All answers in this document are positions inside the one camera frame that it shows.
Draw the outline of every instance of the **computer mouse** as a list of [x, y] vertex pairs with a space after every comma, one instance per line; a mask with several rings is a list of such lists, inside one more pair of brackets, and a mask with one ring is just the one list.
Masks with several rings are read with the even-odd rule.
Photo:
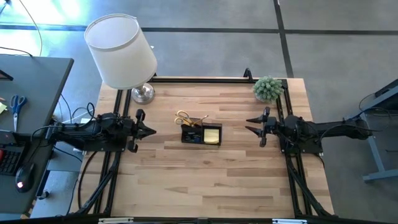
[[26, 162], [17, 171], [15, 176], [15, 185], [19, 193], [24, 193], [30, 190], [34, 183], [35, 164], [33, 162]]

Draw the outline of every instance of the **yellow sticky notes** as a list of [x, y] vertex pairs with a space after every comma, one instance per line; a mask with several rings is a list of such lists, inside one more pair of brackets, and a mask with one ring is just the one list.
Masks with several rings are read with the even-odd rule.
[[208, 144], [217, 144], [220, 140], [220, 131], [218, 129], [205, 129], [204, 142]]
[[5, 111], [5, 110], [7, 110], [7, 106], [4, 105], [4, 104], [2, 104], [2, 103], [0, 103], [0, 114], [1, 114], [3, 111]]

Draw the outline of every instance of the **gold scissors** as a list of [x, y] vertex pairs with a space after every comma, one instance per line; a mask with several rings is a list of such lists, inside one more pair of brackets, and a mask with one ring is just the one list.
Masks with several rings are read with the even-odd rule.
[[177, 111], [176, 118], [174, 119], [174, 123], [176, 124], [186, 124], [192, 126], [193, 122], [189, 118], [189, 114], [185, 111]]

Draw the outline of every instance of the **white lamp shade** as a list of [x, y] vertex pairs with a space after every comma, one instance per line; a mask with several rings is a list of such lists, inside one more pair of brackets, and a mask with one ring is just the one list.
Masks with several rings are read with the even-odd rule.
[[85, 40], [105, 84], [128, 90], [145, 84], [157, 61], [135, 17], [112, 14], [92, 22]]

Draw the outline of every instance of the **keyboard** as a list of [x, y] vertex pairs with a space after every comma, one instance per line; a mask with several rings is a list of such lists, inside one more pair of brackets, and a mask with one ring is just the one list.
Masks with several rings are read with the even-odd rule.
[[16, 175], [22, 164], [25, 147], [0, 148], [0, 175]]

